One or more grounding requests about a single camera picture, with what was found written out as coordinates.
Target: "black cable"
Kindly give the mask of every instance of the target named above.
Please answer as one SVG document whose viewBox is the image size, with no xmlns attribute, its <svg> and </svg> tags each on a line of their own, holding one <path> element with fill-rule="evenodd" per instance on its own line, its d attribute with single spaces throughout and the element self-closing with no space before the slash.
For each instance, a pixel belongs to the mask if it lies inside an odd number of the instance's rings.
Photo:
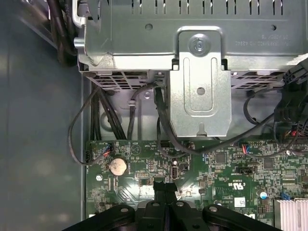
<svg viewBox="0 0 308 231">
<path fill-rule="evenodd" d="M 193 154 L 193 155 L 200 155 L 200 153 L 197 152 L 196 150 L 186 148 L 186 147 L 182 146 L 182 144 L 180 142 L 178 142 L 176 136 L 173 134 L 172 127 L 170 125 L 168 116 L 166 114 L 162 90 L 160 88 L 156 88 L 155 91 L 156 91 L 155 103 L 156 103 L 156 106 L 157 106 L 158 116 L 159 116 L 160 122 L 162 124 L 162 127 L 163 127 L 165 133 L 168 135 L 168 138 L 170 139 L 170 142 L 173 144 L 173 146 L 176 149 L 178 149 L 178 150 L 180 150 L 184 153 Z"/>
<path fill-rule="evenodd" d="M 101 124 L 100 124 L 100 104 L 97 94 L 93 96 L 93 108 L 94 108 L 94 131 L 97 141 L 102 140 Z"/>
<path fill-rule="evenodd" d="M 72 17 L 72 0 L 64 0 L 64 12 L 66 16 L 66 25 L 67 25 L 67 31 L 70 36 L 71 41 L 73 41 L 76 30 L 75 30 L 75 24 L 73 22 L 73 17 Z"/>
<path fill-rule="evenodd" d="M 120 133 L 119 133 L 119 131 L 118 131 L 116 125 L 115 125 L 114 119 L 113 119 L 113 117 L 111 116 L 110 111 L 109 111 L 107 105 L 105 104 L 104 96 L 103 96 L 102 94 L 100 94 L 100 92 L 101 92 L 101 91 L 98 92 L 98 97 L 99 97 L 99 99 L 100 99 L 100 101 L 101 101 L 101 104 L 102 104 L 103 109 L 104 109 L 104 111 L 105 111 L 105 114 L 106 114 L 106 116 L 107 116 L 108 122 L 109 122 L 109 124 L 110 124 L 110 126 L 111 126 L 111 129 L 112 129 L 112 131 L 113 131 L 113 133 L 114 133 L 114 135 L 115 135 L 115 138 L 116 138 L 117 140 L 121 140 L 122 138 L 121 138 L 121 135 L 120 135 Z"/>
<path fill-rule="evenodd" d="M 246 117 L 246 119 L 253 125 L 257 125 L 259 122 L 257 122 L 254 118 L 252 118 L 248 112 L 248 103 L 250 102 L 250 100 L 252 98 L 255 97 L 255 95 L 259 94 L 259 93 L 266 93 L 266 92 L 269 92 L 269 91 L 273 91 L 273 90 L 282 90 L 283 88 L 272 88 L 272 89 L 262 89 L 262 90 L 259 90 L 259 91 L 256 91 L 254 92 L 253 94 L 251 94 L 245 101 L 244 103 L 244 106 L 243 106 L 243 111 L 244 111 L 244 116 Z"/>
<path fill-rule="evenodd" d="M 75 118 L 73 119 L 73 121 L 71 122 L 69 128 L 68 128 L 68 137 L 67 137 L 67 140 L 68 140 L 68 147 L 69 147 L 69 151 L 70 151 L 70 154 L 73 158 L 73 160 L 75 160 L 76 163 L 78 163 L 79 165 L 82 165 L 82 166 L 89 166 L 89 165 L 93 165 L 95 163 L 97 163 L 102 157 L 103 157 L 103 154 L 102 153 L 101 155 L 99 155 L 96 159 L 88 162 L 88 163 L 84 163 L 84 162 L 81 162 L 77 157 L 76 157 L 76 154 L 74 152 L 74 149 L 73 149 L 73 144 L 72 144 L 72 131 L 73 131 L 73 127 L 74 127 L 74 124 L 76 123 L 78 117 L 80 116 L 80 114 L 83 112 L 83 110 L 90 105 L 91 103 L 91 99 L 93 98 L 93 96 L 98 92 L 98 90 L 100 89 L 100 87 L 96 87 L 92 93 L 88 96 L 88 98 L 86 99 L 86 101 L 84 102 L 84 104 L 82 105 L 80 111 L 77 113 L 77 115 L 75 116 Z"/>
<path fill-rule="evenodd" d="M 229 139 L 227 141 L 221 142 L 219 144 L 216 145 L 212 145 L 210 147 L 205 147 L 205 148 L 201 148 L 198 150 L 191 150 L 188 148 L 183 147 L 176 139 L 175 135 L 173 134 L 172 131 L 172 127 L 169 123 L 168 120 L 168 116 L 166 114 L 165 111 L 165 103 L 164 103 L 164 99 L 163 99 L 163 95 L 161 92 L 160 88 L 156 88 L 156 98 L 155 98 L 155 103 L 157 105 L 157 111 L 158 111 L 158 115 L 159 118 L 161 120 L 162 123 L 162 127 L 165 131 L 165 133 L 168 135 L 171 143 L 174 145 L 175 148 L 188 153 L 188 154 L 203 154 L 203 153 L 208 153 L 208 152 L 212 152 L 215 151 L 217 149 L 221 149 L 224 148 L 226 146 L 232 145 L 235 142 L 238 142 L 240 139 L 251 135 L 253 132 L 255 132 L 256 130 L 260 129 L 261 127 L 263 127 L 265 124 L 267 124 L 269 121 L 271 121 L 274 118 L 274 114 L 271 114 L 270 116 L 268 116 L 267 118 L 265 118 L 263 121 L 261 121 L 259 124 L 255 125 L 253 128 L 249 129 L 248 131 L 233 137 L 232 139 Z"/>
<path fill-rule="evenodd" d="M 92 83 L 92 91 L 94 91 L 95 86 Z M 95 139 L 95 131 L 94 131 L 94 97 L 91 99 L 91 110 L 90 110 L 90 141 Z"/>
<path fill-rule="evenodd" d="M 280 150 L 279 152 L 276 152 L 276 153 L 273 153 L 273 154 L 270 154 L 270 155 L 252 155 L 250 153 L 246 153 L 246 155 L 251 157 L 251 158 L 255 158 L 255 159 L 268 159 L 268 158 L 276 157 L 280 154 L 285 154 L 286 151 L 289 151 L 290 148 L 292 147 L 292 145 L 295 143 L 295 141 L 297 140 L 297 137 L 298 137 L 298 132 L 296 133 L 294 138 L 288 143 L 288 145 L 284 149 Z"/>
<path fill-rule="evenodd" d="M 212 151 L 215 151 L 217 149 L 222 149 L 226 146 L 232 145 L 233 143 L 236 143 L 238 141 L 240 141 L 242 138 L 250 136 L 251 134 L 253 134 L 256 130 L 262 128 L 264 125 L 266 125 L 269 121 L 271 121 L 274 118 L 274 113 L 269 115 L 268 117 L 266 117 L 264 120 L 262 120 L 260 123 L 258 123 L 257 125 L 255 125 L 253 128 L 247 130 L 246 132 L 243 132 L 242 134 L 235 136 L 227 141 L 221 142 L 217 145 L 213 145 L 210 147 L 205 147 L 205 148 L 201 148 L 201 149 L 197 149 L 198 152 L 202 152 L 202 153 L 209 153 Z"/>
<path fill-rule="evenodd" d="M 59 40 L 61 41 L 64 50 L 70 55 L 77 55 L 77 51 L 74 48 L 73 42 L 65 27 L 65 22 L 62 15 L 62 10 L 58 0 L 47 0 L 51 17 L 54 20 L 55 27 L 59 35 Z"/>
<path fill-rule="evenodd" d="M 57 46 L 57 58 L 58 58 L 59 63 L 67 67 L 76 66 L 77 56 L 70 55 L 64 50 L 64 47 L 59 39 L 59 34 L 58 34 L 53 17 L 51 17 L 50 19 L 50 24 L 51 24 L 52 40 L 54 44 Z"/>
<path fill-rule="evenodd" d="M 138 90 L 134 92 L 134 94 L 131 97 L 131 101 L 136 101 L 137 96 L 149 89 L 152 89 L 156 87 L 157 85 L 155 83 L 149 83 L 145 86 L 142 86 Z M 134 123 L 135 123 L 135 112 L 136 112 L 136 105 L 130 106 L 129 107 L 129 124 L 128 124 L 128 129 L 127 129 L 127 139 L 130 141 L 133 133 L 133 128 L 134 128 Z"/>
<path fill-rule="evenodd" d="M 186 153 L 178 154 L 178 155 L 170 155 L 170 154 L 168 154 L 164 151 L 164 149 L 161 145 L 161 130 L 160 130 L 160 120 L 159 120 L 159 118 L 157 119 L 157 124 L 156 124 L 156 135 L 157 135 L 157 148 L 163 156 L 168 157 L 168 158 L 180 158 L 180 157 L 186 155 Z"/>
<path fill-rule="evenodd" d="M 117 129 L 117 131 L 119 133 L 119 137 L 120 137 L 119 140 L 126 140 L 124 130 L 121 126 L 121 122 L 120 122 L 119 118 L 117 117 L 117 114 L 115 113 L 114 108 L 112 107 L 111 103 L 108 100 L 107 93 L 103 89 L 101 89 L 98 94 L 100 96 L 101 103 L 106 105 L 106 107 L 107 107 L 107 109 L 108 109 L 108 111 L 111 115 L 111 118 L 113 119 L 113 123 L 115 124 L 115 129 Z"/>
</svg>

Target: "green circuit board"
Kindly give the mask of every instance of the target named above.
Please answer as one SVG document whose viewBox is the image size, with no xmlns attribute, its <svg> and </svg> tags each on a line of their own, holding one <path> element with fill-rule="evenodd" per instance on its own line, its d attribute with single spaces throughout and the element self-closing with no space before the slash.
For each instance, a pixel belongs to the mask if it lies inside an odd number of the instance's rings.
<svg viewBox="0 0 308 231">
<path fill-rule="evenodd" d="M 198 149 L 218 142 L 190 141 L 189 145 Z M 198 209 L 219 204 L 269 225 L 274 225 L 274 199 L 281 193 L 308 197 L 308 155 L 253 159 L 238 145 L 231 145 L 200 156 L 170 159 L 160 154 L 156 141 L 90 141 L 88 158 L 96 158 L 108 144 L 113 148 L 110 154 L 86 168 L 87 217 L 117 204 L 136 208 L 140 201 L 153 200 L 154 181 L 174 182 L 177 199 L 194 202 Z M 246 144 L 254 155 L 279 150 L 270 140 L 248 140 Z M 307 150 L 305 142 L 296 146 Z M 178 153 L 169 142 L 163 147 L 169 154 Z M 119 157 L 127 170 L 115 176 L 109 165 Z M 264 193 L 267 198 L 261 199 Z"/>
</svg>

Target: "metal panel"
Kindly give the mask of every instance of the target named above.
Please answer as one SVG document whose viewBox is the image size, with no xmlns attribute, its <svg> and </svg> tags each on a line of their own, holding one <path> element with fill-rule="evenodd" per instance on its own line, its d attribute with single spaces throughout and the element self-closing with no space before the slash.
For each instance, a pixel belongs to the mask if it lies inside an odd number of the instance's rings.
<svg viewBox="0 0 308 231">
<path fill-rule="evenodd" d="M 60 67 L 56 50 L 13 18 L 10 4 L 0 15 L 0 230 L 61 230 L 82 214 L 82 171 L 66 138 L 82 79 L 76 68 Z"/>
</svg>

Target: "integrated circuit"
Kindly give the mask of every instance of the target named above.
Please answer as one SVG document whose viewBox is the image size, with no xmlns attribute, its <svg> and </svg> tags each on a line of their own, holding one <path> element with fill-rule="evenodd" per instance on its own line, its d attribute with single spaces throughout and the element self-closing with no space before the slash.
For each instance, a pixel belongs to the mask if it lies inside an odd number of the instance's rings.
<svg viewBox="0 0 308 231">
<path fill-rule="evenodd" d="M 264 159 L 264 169 L 274 169 L 274 159 Z"/>
<path fill-rule="evenodd" d="M 216 154 L 216 163 L 217 164 L 225 164 L 226 163 L 226 154 L 217 153 Z"/>
</svg>

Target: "silver heatsink fins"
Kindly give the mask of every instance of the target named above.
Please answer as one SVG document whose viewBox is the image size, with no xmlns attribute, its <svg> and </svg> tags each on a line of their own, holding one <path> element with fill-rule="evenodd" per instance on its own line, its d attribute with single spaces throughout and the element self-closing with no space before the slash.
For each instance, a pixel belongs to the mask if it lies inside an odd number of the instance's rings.
<svg viewBox="0 0 308 231">
<path fill-rule="evenodd" d="M 308 200 L 275 201 L 275 227 L 283 231 L 308 231 Z"/>
</svg>

